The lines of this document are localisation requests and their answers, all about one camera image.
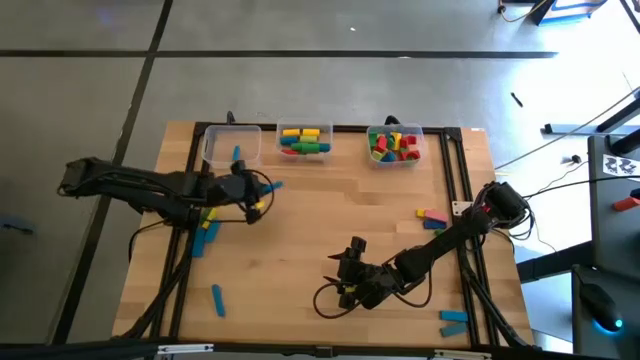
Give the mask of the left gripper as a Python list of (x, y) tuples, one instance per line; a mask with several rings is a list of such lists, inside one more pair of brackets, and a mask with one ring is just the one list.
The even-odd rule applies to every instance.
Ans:
[(270, 181), (249, 169), (244, 160), (233, 162), (230, 170), (230, 174), (212, 180), (208, 187), (208, 206), (237, 205), (244, 212), (244, 222), (254, 224), (262, 217), (257, 204), (271, 194), (260, 193), (261, 187), (268, 187)]

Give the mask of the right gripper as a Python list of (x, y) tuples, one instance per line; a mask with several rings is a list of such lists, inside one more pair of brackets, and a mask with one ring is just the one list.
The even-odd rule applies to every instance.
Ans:
[(398, 290), (398, 271), (389, 263), (368, 264), (361, 260), (367, 242), (353, 237), (342, 253), (329, 255), (338, 260), (338, 279), (324, 276), (327, 284), (338, 287), (339, 307), (349, 309), (359, 303), (371, 310)]

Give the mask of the clear plastic bin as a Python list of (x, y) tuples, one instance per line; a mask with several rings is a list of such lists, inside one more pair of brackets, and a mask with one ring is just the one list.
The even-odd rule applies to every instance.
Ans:
[[(321, 130), (319, 140), (317, 143), (328, 143), (331, 145), (331, 150), (327, 153), (313, 153), (313, 154), (300, 154), (297, 156), (286, 155), (281, 153), (281, 149), (290, 148), (290, 146), (282, 146), (280, 144), (280, 138), (282, 131), (285, 129), (302, 129), (304, 128), (316, 128)], [(302, 120), (302, 119), (282, 119), (276, 124), (276, 152), (285, 161), (299, 161), (299, 162), (314, 162), (323, 163), (328, 160), (333, 150), (333, 123), (328, 120)]]
[[(385, 162), (381, 162), (380, 161), (375, 161), (374, 159), (371, 158), (371, 152), (373, 151), (373, 149), (371, 149), (369, 147), (369, 143), (368, 143), (368, 133), (369, 132), (377, 132), (378, 135), (379, 134), (383, 134), (383, 135), (387, 135), (390, 134), (391, 132), (399, 132), (402, 135), (415, 135), (418, 138), (418, 146), (416, 148), (408, 148), (405, 149), (406, 151), (408, 150), (418, 150), (420, 152), (421, 158), (417, 161), (400, 161), (398, 158), (398, 154), (397, 151), (393, 151), (391, 149), (388, 149), (388, 151), (393, 151), (396, 154), (396, 161), (395, 162), (390, 162), (390, 163), (385, 163)], [(367, 149), (366, 149), (366, 155), (367, 155), (367, 159), (369, 160), (369, 163), (372, 167), (375, 168), (398, 168), (398, 167), (415, 167), (426, 155), (426, 150), (425, 150), (425, 140), (424, 140), (424, 133), (422, 131), (422, 128), (420, 126), (418, 126), (417, 124), (400, 124), (400, 125), (392, 125), (392, 126), (385, 126), (385, 125), (379, 125), (379, 126), (370, 126), (367, 128), (366, 131), (366, 145), (367, 145)]]
[(202, 159), (212, 169), (229, 169), (232, 153), (240, 146), (241, 156), (247, 167), (257, 167), (261, 162), (262, 131), (257, 125), (210, 125), (202, 140)]

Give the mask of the silver aluminium extrusion piece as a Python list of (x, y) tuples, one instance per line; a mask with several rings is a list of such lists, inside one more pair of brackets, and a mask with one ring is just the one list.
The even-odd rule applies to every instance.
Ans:
[(493, 360), (491, 353), (450, 349), (435, 349), (433, 357), (448, 360)]
[(157, 347), (158, 355), (175, 355), (175, 354), (192, 354), (213, 352), (215, 346), (213, 344), (172, 344), (159, 345)]

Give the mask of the black desk leg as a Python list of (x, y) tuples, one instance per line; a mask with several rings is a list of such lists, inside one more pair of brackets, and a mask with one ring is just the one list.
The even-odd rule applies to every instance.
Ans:
[(569, 272), (574, 265), (592, 266), (594, 250), (591, 241), (526, 260), (517, 264), (521, 283), (529, 283)]
[(640, 115), (640, 95), (636, 95), (630, 104), (596, 127), (596, 134), (605, 134), (607, 145), (613, 154), (622, 156), (640, 148), (640, 127), (619, 140), (613, 140), (610, 135), (612, 130), (638, 115)]

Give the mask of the black computer mouse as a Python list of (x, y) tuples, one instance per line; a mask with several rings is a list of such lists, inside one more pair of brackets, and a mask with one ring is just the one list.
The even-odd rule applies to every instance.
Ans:
[(623, 318), (613, 298), (595, 283), (582, 283), (580, 300), (586, 310), (606, 332), (616, 333), (623, 327)]

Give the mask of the printed paper sheet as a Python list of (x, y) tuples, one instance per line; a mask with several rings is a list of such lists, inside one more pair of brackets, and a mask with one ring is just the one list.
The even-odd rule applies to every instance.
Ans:
[(640, 176), (640, 161), (604, 154), (602, 171), (612, 176)]

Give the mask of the blue sign stand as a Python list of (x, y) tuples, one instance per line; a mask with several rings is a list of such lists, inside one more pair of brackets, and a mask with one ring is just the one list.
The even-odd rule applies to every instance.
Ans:
[(608, 0), (540, 0), (528, 18), (537, 26), (579, 22), (606, 4)]

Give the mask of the black aluminium table frame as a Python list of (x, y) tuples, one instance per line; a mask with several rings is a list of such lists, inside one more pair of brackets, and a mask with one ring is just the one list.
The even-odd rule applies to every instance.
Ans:
[[(467, 349), (489, 339), (486, 319), (476, 333), (442, 337), (439, 311), (464, 308), (457, 258), (448, 253), (431, 283), (405, 301), (389, 298), (373, 310), (343, 314), (334, 289), (321, 287), (354, 236), (367, 241), (364, 258), (381, 263), (396, 252), (429, 241), (415, 212), (447, 211), (493, 179), (488, 141), (481, 130), (442, 131), (425, 137), (425, 157), (413, 168), (376, 169), (366, 155), (362, 126), (336, 127), (327, 161), (285, 161), (276, 129), (262, 132), (260, 169), (284, 186), (270, 211), (247, 225), (234, 206), (219, 209), (221, 229), (191, 264), (187, 282), (168, 299), (157, 331), (218, 350), (334, 354), (426, 348)], [(211, 286), (218, 284), (226, 316), (217, 316)]]

